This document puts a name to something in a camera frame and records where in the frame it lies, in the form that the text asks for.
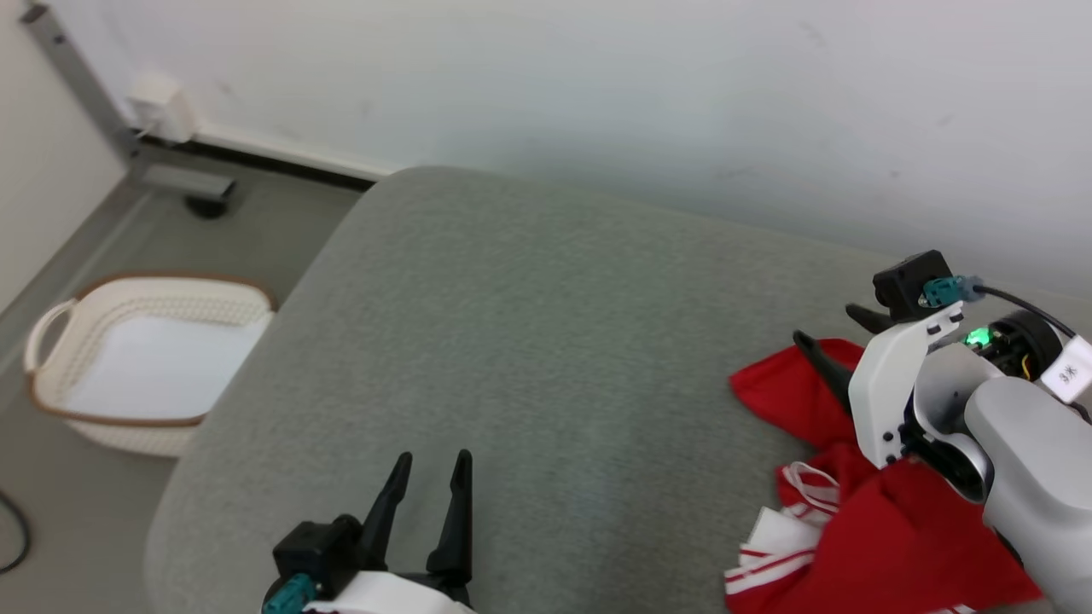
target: black cable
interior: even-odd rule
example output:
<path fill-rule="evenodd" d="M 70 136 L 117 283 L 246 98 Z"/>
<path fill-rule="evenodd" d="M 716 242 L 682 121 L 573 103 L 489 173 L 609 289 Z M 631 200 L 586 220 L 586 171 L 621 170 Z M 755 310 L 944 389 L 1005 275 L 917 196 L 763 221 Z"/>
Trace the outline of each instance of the black cable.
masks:
<path fill-rule="evenodd" d="M 1084 418 L 1084 422 L 1092 424 L 1092 416 L 1089 415 L 1089 411 L 1084 409 L 1084 405 L 1073 401 L 1072 403 L 1069 403 L 1069 406 L 1077 410 L 1077 413 Z"/>
<path fill-rule="evenodd" d="M 15 517 L 15 522 L 19 523 L 20 532 L 23 533 L 23 550 L 15 557 L 15 560 L 0 567 L 0 575 L 3 575 L 19 567 L 26 558 L 26 555 L 31 553 L 31 523 L 26 521 L 26 515 L 23 513 L 23 510 L 19 509 L 15 501 L 11 500 L 3 491 L 0 491 L 0 506 L 7 507 L 11 511 L 11 515 Z"/>
<path fill-rule="evenodd" d="M 1034 305 L 1032 305 L 1031 303 L 1028 303 L 1026 300 L 1024 300 L 1023 298 L 1020 298 L 1019 296 L 1013 296 L 1013 295 L 1005 292 L 1004 290 L 997 290 L 996 287 L 990 287 L 988 285 L 972 286 L 972 290 L 974 292 L 981 292 L 982 294 L 988 294 L 990 296 L 996 296 L 998 298 L 1004 298 L 1005 300 L 1008 300 L 1009 303 L 1011 303 L 1011 304 L 1013 304 L 1013 305 L 1016 305 L 1018 307 L 1023 307 L 1024 309 L 1031 311 L 1032 314 L 1035 314 L 1040 318 L 1043 318 L 1044 320 L 1046 320 L 1047 322 L 1049 322 L 1051 326 L 1053 326 L 1054 328 L 1060 330 L 1063 333 L 1066 334 L 1066 336 L 1070 336 L 1070 338 L 1077 336 L 1077 333 L 1073 332 L 1073 329 L 1071 329 L 1071 328 L 1067 327 L 1066 324 L 1061 323 L 1061 320 L 1055 318 L 1054 316 L 1047 314 L 1046 311 L 1040 309 L 1038 307 L 1035 307 Z"/>

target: red garment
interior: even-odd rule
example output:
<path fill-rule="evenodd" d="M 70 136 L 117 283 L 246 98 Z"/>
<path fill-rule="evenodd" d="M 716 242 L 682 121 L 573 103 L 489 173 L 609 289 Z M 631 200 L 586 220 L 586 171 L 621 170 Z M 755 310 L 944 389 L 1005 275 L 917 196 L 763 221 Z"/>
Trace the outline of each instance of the red garment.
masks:
<path fill-rule="evenodd" d="M 863 352 L 842 340 L 820 343 L 850 367 Z M 812 522 L 822 527 L 814 547 L 768 556 L 741 548 L 740 567 L 725 572 L 731 612 L 963 613 L 1041 597 L 983 524 L 980 506 L 915 459 L 880 471 L 864 458 L 850 416 L 796 347 L 728 381 L 757 415 L 820 450 L 810 468 L 779 470 L 778 492 L 788 506 L 782 513 L 823 510 Z"/>

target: gray fabric surface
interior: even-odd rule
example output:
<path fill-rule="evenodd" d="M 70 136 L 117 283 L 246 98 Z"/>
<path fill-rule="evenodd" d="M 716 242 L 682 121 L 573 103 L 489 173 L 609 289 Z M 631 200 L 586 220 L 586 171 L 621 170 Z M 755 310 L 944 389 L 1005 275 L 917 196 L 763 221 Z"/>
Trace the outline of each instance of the gray fabric surface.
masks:
<path fill-rule="evenodd" d="M 168 486 L 161 614 L 259 606 L 297 522 L 363 517 L 415 454 L 389 562 L 422 570 L 474 453 L 483 613 L 724 612 L 772 470 L 808 450 L 725 377 L 843 315 L 890 258 L 489 175 L 369 191 Z"/>

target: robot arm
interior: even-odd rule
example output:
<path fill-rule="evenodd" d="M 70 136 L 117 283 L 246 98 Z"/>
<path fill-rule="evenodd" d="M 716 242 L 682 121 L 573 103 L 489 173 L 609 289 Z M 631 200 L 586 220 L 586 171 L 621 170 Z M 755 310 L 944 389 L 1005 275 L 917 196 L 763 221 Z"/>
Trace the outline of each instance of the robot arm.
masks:
<path fill-rule="evenodd" d="M 952 293 L 927 296 L 934 280 L 958 280 L 936 251 L 877 274 L 877 298 L 891 315 L 885 322 L 847 308 L 878 333 L 852 374 L 838 374 L 799 332 L 797 345 L 853 416 L 869 461 L 919 457 L 983 505 L 985 523 L 1059 612 L 1092 614 L 1092 481 L 1084 476 L 1092 426 L 1063 402 L 1087 386 L 1088 344 L 1077 338 L 1063 347 L 1030 311 L 957 338 L 964 303 Z M 961 298 L 981 295 L 964 288 Z M 1044 387 L 1033 382 L 1041 375 Z"/>
<path fill-rule="evenodd" d="M 387 546 L 405 496 L 413 456 L 403 452 L 364 523 L 344 515 L 329 524 L 301 522 L 273 548 L 280 578 L 261 614 L 474 614 L 470 451 L 459 452 L 440 543 L 424 574 L 392 574 Z"/>

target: white plug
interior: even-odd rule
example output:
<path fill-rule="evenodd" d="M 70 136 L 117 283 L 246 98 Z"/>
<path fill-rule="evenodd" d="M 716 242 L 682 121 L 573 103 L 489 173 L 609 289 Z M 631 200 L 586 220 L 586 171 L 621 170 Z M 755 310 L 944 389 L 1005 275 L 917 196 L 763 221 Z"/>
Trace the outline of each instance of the white plug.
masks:
<path fill-rule="evenodd" d="M 181 86 L 169 76 L 145 72 L 129 93 L 140 129 L 173 143 L 185 143 L 197 133 L 197 121 Z"/>

